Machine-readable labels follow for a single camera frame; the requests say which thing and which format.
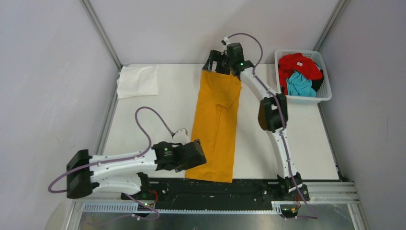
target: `metal frame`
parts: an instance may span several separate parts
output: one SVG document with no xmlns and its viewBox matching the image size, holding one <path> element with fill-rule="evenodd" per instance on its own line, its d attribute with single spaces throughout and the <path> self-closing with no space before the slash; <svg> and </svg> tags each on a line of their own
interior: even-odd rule
<svg viewBox="0 0 406 230">
<path fill-rule="evenodd" d="M 90 0 L 80 0 L 80 2 L 83 5 L 83 8 L 85 9 L 86 13 L 89 16 L 90 21 L 92 22 L 96 32 L 99 34 L 101 41 L 105 45 L 107 51 L 109 52 L 109 55 L 112 57 L 113 62 L 117 66 L 118 70 L 121 69 L 122 64 L 116 55 L 116 52 L 113 49 L 113 46 L 111 45 L 110 40 L 108 39 L 108 36 L 106 32 L 104 31 L 91 3 Z M 332 15 L 329 18 L 328 23 L 326 24 L 326 27 L 323 30 L 323 33 L 321 34 L 318 42 L 315 45 L 314 50 L 319 50 L 321 46 L 324 44 L 324 41 L 330 31 L 332 30 L 335 22 L 337 19 L 340 17 L 342 14 L 343 10 L 348 4 L 348 0 L 339 0 Z M 102 130 L 99 135 L 99 139 L 97 142 L 97 146 L 95 147 L 95 154 L 96 155 L 102 155 L 104 151 L 104 147 L 106 145 L 108 133 L 110 130 L 111 122 L 113 120 L 113 115 L 115 112 L 115 108 L 117 106 L 117 94 L 115 94 L 116 88 L 114 88 L 114 91 L 112 92 L 112 98 L 111 101 L 109 102 L 109 108 L 106 113 L 106 117 L 104 119 L 103 125 L 102 125 Z M 323 124 L 325 125 L 323 113 L 320 109 L 320 113 L 322 114 L 322 120 Z M 331 150 L 333 152 L 333 157 L 336 163 L 337 171 L 339 172 L 339 167 L 337 164 L 337 159 L 333 151 L 333 147 L 331 145 L 331 141 L 328 138 Z M 355 187 L 354 182 L 306 182 L 309 193 L 311 194 L 311 200 L 309 204 L 347 204 L 352 221 L 354 223 L 354 227 L 356 230 L 363 230 L 363 229 L 370 229 L 368 222 L 366 220 L 364 211 L 362 209 L 362 205 L 360 202 L 360 198 L 358 196 L 357 189 Z M 67 214 L 67 217 L 65 219 L 65 225 L 64 228 L 65 230 L 77 230 L 79 225 L 80 225 L 80 219 L 83 213 L 84 208 L 86 205 L 95 205 L 95 204 L 123 204 L 123 203 L 129 203 L 130 201 L 122 201 L 120 200 L 120 197 L 118 194 L 112 194 L 112 193 L 100 193 L 100 194 L 94 194 L 86 198 L 82 198 L 79 200 L 73 200 L 71 203 L 71 207 L 69 209 L 69 212 Z M 285 204 L 293 204 L 291 201 L 275 201 L 272 203 L 274 207 L 280 207 L 280 205 L 285 205 Z M 191 211 L 191 210 L 160 210 L 161 213 L 201 213 L 201 214 L 206 214 L 206 212 L 196 212 L 196 211 Z M 235 212 L 220 212 L 224 214 L 232 214 Z M 240 214 L 251 214 L 251 212 L 238 212 Z"/>
</svg>

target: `yellow cloth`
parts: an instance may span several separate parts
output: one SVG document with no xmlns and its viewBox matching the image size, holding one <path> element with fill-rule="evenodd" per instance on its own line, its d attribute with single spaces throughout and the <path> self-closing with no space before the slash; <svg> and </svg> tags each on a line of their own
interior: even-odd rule
<svg viewBox="0 0 406 230">
<path fill-rule="evenodd" d="M 202 71 L 192 140 L 200 139 L 207 163 L 187 170 L 186 178 L 233 181 L 240 91 L 237 77 Z"/>
</svg>

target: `blue cloth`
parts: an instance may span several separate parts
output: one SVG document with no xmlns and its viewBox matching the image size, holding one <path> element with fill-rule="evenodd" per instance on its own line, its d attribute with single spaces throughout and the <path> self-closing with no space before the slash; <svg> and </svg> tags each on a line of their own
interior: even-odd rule
<svg viewBox="0 0 406 230">
<path fill-rule="evenodd" d="M 286 79 L 288 95 L 302 97 L 316 97 L 316 91 L 312 89 L 312 80 L 306 79 L 303 74 L 294 72 Z"/>
</svg>

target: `white wall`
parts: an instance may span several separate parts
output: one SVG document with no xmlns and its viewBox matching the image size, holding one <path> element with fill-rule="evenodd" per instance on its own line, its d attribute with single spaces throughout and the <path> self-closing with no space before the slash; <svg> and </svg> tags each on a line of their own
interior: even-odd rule
<svg viewBox="0 0 406 230">
<path fill-rule="evenodd" d="M 406 1 L 351 1 L 325 43 L 322 105 L 373 230 L 406 229 Z"/>
<path fill-rule="evenodd" d="M 277 48 L 313 49 L 338 0 L 92 0 L 123 64 L 205 63 L 211 49 L 237 32 L 255 36 L 263 63 Z M 241 42 L 256 62 L 255 41 Z"/>
<path fill-rule="evenodd" d="M 0 31 L 0 229 L 40 230 L 66 199 L 48 184 L 94 150 L 117 70 L 78 0 L 1 1 Z"/>
</svg>

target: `red cloth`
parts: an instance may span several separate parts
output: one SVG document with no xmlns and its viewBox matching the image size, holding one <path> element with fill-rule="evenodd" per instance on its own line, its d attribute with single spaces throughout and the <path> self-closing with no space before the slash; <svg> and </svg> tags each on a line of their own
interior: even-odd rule
<svg viewBox="0 0 406 230">
<path fill-rule="evenodd" d="M 297 71 L 309 80 L 319 80 L 323 77 L 321 71 L 312 59 L 303 56 L 301 53 L 288 54 L 279 59 L 279 84 L 285 88 L 284 92 L 288 94 L 288 85 L 286 79 L 294 71 Z"/>
</svg>

